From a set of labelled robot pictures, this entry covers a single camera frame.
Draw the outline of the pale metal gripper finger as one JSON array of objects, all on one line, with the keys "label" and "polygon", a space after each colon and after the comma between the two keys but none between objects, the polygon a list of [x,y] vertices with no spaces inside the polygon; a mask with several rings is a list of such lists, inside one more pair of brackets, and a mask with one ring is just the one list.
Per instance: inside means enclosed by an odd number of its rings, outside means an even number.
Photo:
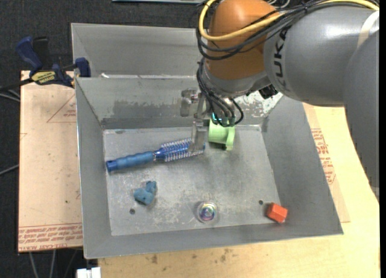
[{"label": "pale metal gripper finger", "polygon": [[206,148],[207,129],[201,128],[197,130],[197,151],[203,152]]},{"label": "pale metal gripper finger", "polygon": [[191,152],[198,151],[200,142],[199,142],[199,135],[198,135],[198,126],[199,122],[194,121],[192,125],[192,133],[191,133]]}]

